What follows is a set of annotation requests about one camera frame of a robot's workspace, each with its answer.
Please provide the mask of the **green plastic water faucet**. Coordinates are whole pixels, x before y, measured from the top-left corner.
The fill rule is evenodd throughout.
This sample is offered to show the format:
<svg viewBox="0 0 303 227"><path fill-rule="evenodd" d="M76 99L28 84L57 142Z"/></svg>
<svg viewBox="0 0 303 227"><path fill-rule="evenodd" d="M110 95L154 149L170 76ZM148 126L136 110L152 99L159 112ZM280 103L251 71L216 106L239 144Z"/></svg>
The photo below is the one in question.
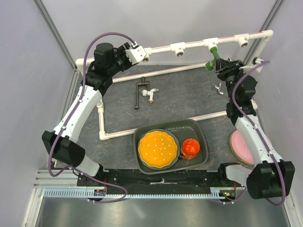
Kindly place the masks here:
<svg viewBox="0 0 303 227"><path fill-rule="evenodd" d="M220 56L218 54L218 50L217 50L217 47L212 47L210 49L210 53L213 55L214 59L207 62L205 64L205 68L208 70L208 71L212 71L214 68L215 68L215 63L216 63L216 59L219 59Z"/></svg>

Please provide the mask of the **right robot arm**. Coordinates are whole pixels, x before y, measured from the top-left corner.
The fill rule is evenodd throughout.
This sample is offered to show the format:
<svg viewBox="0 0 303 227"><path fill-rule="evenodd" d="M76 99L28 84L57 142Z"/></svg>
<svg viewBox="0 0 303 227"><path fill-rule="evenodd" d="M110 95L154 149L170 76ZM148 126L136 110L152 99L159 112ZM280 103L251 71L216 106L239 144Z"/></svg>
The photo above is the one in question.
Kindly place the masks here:
<svg viewBox="0 0 303 227"><path fill-rule="evenodd" d="M269 62L261 60L254 66L245 66L240 60L216 57L214 61L215 73L225 82L228 92L227 116L244 138L254 162L252 170L240 164L221 164L217 181L222 186L237 182L246 187L255 200L266 199L274 204L272 199L280 198L277 205L281 206L289 195L295 167L291 161L284 161L273 148L251 102L257 85L252 73Z"/></svg>

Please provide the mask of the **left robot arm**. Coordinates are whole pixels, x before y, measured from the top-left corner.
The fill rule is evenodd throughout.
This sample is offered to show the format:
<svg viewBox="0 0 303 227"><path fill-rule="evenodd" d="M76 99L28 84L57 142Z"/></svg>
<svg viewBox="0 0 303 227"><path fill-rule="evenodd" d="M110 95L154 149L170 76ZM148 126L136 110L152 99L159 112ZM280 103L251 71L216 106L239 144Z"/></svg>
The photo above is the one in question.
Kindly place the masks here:
<svg viewBox="0 0 303 227"><path fill-rule="evenodd" d="M87 180L93 186L103 183L102 166L90 159L77 141L93 107L112 85L113 76L138 64L145 56L144 48L137 44L125 43L117 48L110 43L96 46L92 62L83 64L83 80L77 98L60 123L42 135L50 159L87 174Z"/></svg>

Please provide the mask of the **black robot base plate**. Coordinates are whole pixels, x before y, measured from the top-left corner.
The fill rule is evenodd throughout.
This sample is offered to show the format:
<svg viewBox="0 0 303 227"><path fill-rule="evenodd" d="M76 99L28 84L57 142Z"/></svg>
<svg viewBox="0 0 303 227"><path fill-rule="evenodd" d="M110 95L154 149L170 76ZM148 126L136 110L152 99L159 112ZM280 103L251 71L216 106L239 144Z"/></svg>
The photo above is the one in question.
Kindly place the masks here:
<svg viewBox="0 0 303 227"><path fill-rule="evenodd" d="M149 185L193 185L195 187L231 187L241 185L223 177L217 170L179 170L168 173L147 175L138 169L108 169L101 170L94 176L96 180L122 186L130 190L131 186Z"/></svg>

